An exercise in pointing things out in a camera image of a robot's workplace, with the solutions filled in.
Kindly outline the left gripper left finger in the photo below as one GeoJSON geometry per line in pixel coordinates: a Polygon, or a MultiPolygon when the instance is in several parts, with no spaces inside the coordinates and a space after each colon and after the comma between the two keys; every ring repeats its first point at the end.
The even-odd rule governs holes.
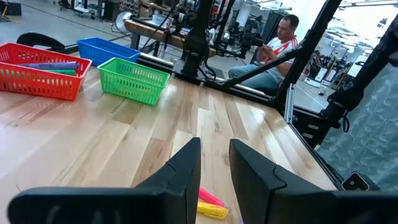
{"type": "Polygon", "coordinates": [[[38,187],[7,207],[11,224],[195,224],[201,141],[192,138],[133,188],[38,187]]]}

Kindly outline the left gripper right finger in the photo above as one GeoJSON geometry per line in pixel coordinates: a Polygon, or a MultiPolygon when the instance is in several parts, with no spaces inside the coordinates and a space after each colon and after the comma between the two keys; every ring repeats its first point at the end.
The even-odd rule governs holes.
{"type": "Polygon", "coordinates": [[[323,190],[238,139],[229,143],[244,224],[398,224],[398,194],[323,190]]]}

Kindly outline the yellow highlighter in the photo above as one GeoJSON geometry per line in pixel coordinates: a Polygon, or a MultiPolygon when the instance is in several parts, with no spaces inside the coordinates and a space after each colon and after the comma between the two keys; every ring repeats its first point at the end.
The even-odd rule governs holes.
{"type": "Polygon", "coordinates": [[[222,220],[227,216],[227,214],[229,213],[229,210],[227,208],[224,208],[219,205],[214,205],[214,204],[205,203],[205,202],[198,202],[197,212],[202,213],[202,214],[212,217],[212,218],[222,220]]]}

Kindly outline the pink highlighter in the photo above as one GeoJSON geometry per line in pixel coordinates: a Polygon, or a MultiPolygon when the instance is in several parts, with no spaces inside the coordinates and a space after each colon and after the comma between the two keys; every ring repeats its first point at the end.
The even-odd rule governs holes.
{"type": "Polygon", "coordinates": [[[209,193],[207,190],[205,190],[202,187],[200,187],[199,189],[199,197],[210,204],[224,207],[224,202],[221,199],[209,193]]]}

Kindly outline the red plastic basket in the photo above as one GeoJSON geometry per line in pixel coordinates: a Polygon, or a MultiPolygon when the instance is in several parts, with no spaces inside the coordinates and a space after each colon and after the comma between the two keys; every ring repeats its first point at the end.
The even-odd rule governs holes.
{"type": "Polygon", "coordinates": [[[73,101],[85,81],[91,60],[16,43],[0,45],[0,91],[73,101]],[[26,63],[76,62],[76,75],[25,67],[26,63]]]}

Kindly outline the green marker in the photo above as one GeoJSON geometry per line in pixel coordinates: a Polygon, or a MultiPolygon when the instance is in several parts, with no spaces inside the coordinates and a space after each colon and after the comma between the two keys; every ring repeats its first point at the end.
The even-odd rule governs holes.
{"type": "Polygon", "coordinates": [[[69,69],[64,69],[64,70],[47,70],[48,72],[53,72],[53,73],[60,73],[64,75],[70,75],[70,76],[76,76],[76,71],[74,70],[69,70],[69,69]]]}

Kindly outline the lavender highlighter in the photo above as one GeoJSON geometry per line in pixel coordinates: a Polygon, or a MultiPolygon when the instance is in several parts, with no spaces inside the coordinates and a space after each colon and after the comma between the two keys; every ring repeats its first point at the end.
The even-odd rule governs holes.
{"type": "Polygon", "coordinates": [[[80,64],[77,62],[53,62],[53,63],[20,63],[19,66],[35,68],[39,70],[77,70],[80,64]]]}

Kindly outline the grey patterned curtain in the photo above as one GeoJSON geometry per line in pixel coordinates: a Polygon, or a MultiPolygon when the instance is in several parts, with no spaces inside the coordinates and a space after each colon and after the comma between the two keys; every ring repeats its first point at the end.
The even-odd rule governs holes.
{"type": "Polygon", "coordinates": [[[398,191],[398,65],[379,72],[348,119],[349,131],[329,131],[318,154],[344,179],[356,171],[398,191]]]}

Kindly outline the silver metal bar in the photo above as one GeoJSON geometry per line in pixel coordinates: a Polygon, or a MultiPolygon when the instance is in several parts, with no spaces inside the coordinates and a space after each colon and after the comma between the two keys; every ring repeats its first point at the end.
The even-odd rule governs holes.
{"type": "Polygon", "coordinates": [[[292,124],[293,121],[293,111],[294,111],[294,97],[295,97],[295,85],[293,83],[290,84],[285,101],[285,111],[284,111],[284,119],[288,124],[292,124]]]}

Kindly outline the green plastic basket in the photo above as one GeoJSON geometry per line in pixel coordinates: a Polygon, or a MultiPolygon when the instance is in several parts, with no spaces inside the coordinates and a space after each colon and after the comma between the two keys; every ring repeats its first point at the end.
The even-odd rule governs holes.
{"type": "Polygon", "coordinates": [[[97,69],[105,93],[148,105],[158,102],[170,78],[168,73],[116,57],[98,65],[97,69]]]}

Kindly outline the blue plastic basket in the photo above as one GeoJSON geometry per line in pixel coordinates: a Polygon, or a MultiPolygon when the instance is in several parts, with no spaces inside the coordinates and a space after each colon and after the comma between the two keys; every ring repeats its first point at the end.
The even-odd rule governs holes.
{"type": "Polygon", "coordinates": [[[91,60],[93,66],[101,65],[114,57],[136,62],[141,54],[138,50],[99,37],[77,40],[77,45],[80,57],[91,60]]]}

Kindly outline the person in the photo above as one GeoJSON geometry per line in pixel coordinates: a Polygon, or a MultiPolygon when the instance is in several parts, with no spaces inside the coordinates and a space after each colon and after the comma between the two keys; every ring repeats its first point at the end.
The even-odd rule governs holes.
{"type": "MultiPolygon", "coordinates": [[[[296,48],[298,41],[295,30],[299,25],[299,18],[293,14],[284,16],[278,25],[277,36],[270,40],[267,44],[257,48],[256,60],[254,63],[231,68],[228,71],[230,78],[236,78],[255,68],[264,65],[271,60],[283,56],[286,52],[296,48]]],[[[290,59],[265,72],[262,72],[252,78],[243,81],[241,84],[261,91],[265,94],[273,95],[277,92],[280,84],[288,74],[294,59],[290,59]]]]}

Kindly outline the black background robot rig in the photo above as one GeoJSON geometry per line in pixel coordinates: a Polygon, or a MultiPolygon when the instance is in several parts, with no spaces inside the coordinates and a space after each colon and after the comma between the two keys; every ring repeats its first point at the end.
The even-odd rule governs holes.
{"type": "Polygon", "coordinates": [[[262,16],[252,17],[246,21],[244,26],[234,22],[221,36],[220,43],[216,48],[216,54],[222,57],[246,58],[246,52],[252,46],[260,47],[264,41],[259,33],[262,16]]]}

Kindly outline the wooden background table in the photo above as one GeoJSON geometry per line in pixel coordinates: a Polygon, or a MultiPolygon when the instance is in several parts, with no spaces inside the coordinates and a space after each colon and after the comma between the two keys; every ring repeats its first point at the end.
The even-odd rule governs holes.
{"type": "Polygon", "coordinates": [[[160,50],[160,43],[167,41],[167,46],[183,49],[183,41],[185,40],[183,37],[179,37],[178,35],[171,35],[168,39],[166,39],[166,34],[162,30],[156,30],[155,27],[151,27],[148,23],[143,23],[142,21],[135,20],[125,20],[124,21],[125,28],[132,33],[131,40],[131,48],[139,49],[145,54],[153,53],[153,56],[157,57],[160,50]],[[151,38],[154,42],[149,42],[146,45],[143,45],[141,48],[139,47],[140,38],[147,37],[151,38]]]}

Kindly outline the black aluminium rig frame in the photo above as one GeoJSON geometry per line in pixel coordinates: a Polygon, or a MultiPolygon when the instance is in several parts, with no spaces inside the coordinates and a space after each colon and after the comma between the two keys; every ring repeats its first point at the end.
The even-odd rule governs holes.
{"type": "MultiPolygon", "coordinates": [[[[286,52],[283,56],[271,60],[270,62],[255,68],[250,72],[240,75],[236,78],[228,80],[219,80],[215,77],[210,78],[203,72],[201,65],[206,60],[201,61],[198,68],[197,77],[191,77],[182,73],[185,62],[185,52],[183,43],[183,56],[181,60],[173,65],[167,65],[158,59],[150,59],[145,55],[138,58],[141,65],[147,65],[150,68],[158,69],[185,80],[187,82],[204,85],[212,89],[228,93],[233,96],[244,98],[245,100],[260,103],[277,109],[284,114],[287,90],[291,83],[296,84],[299,79],[299,73],[305,68],[305,62],[310,60],[312,53],[315,51],[316,45],[326,32],[328,23],[332,20],[332,15],[340,8],[341,0],[326,0],[320,12],[315,19],[312,27],[308,30],[305,38],[296,48],[286,52]],[[287,77],[280,84],[277,92],[273,95],[265,94],[261,91],[250,90],[246,86],[242,86],[242,82],[252,78],[266,70],[284,63],[290,59],[294,59],[292,68],[289,70],[287,77]]],[[[373,50],[373,53],[365,61],[360,69],[358,76],[350,83],[339,88],[328,98],[328,106],[316,113],[303,107],[295,106],[293,111],[293,121],[289,124],[293,127],[296,135],[303,141],[305,147],[314,153],[313,146],[320,143],[326,136],[330,128],[343,128],[344,132],[349,130],[349,121],[346,115],[359,105],[362,100],[364,89],[370,84],[376,75],[381,71],[387,63],[387,58],[398,50],[398,15],[390,23],[384,35],[380,38],[379,43],[373,50]]]]}

